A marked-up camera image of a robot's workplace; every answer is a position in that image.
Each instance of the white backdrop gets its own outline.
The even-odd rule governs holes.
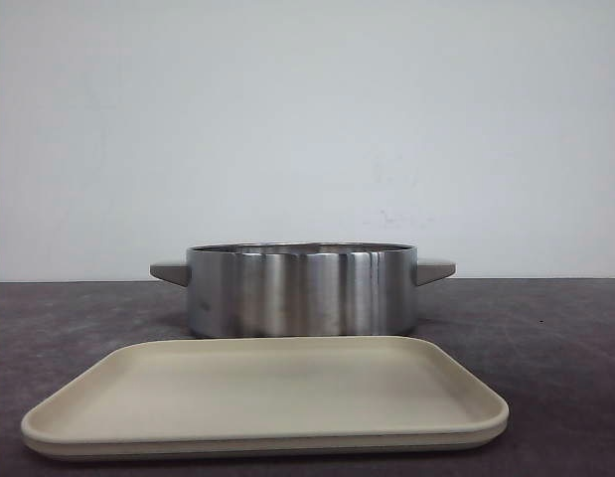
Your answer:
[[[615,276],[615,1],[0,1],[0,280],[243,240]]]

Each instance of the rectangular tray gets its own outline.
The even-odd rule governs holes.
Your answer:
[[[438,450],[506,428],[508,405],[437,346],[251,338],[117,350],[22,419],[68,460]]]

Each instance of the metal handle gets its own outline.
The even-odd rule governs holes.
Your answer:
[[[421,286],[431,281],[441,280],[455,273],[455,263],[448,260],[420,258],[417,261],[415,285]]]
[[[176,285],[188,286],[190,282],[190,268],[182,262],[160,262],[150,265],[150,274],[155,278],[169,281]]]

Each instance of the gray countertop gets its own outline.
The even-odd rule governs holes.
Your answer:
[[[449,279],[420,290],[411,336],[503,396],[508,429],[453,452],[56,462],[20,438],[24,413],[122,346],[191,338],[182,288],[0,283],[0,476],[615,476],[615,279]]]

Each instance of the stainless steel pot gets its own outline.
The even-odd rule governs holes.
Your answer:
[[[198,336],[392,335],[415,325],[416,287],[455,272],[392,243],[244,243],[189,248],[150,273],[188,287]]]

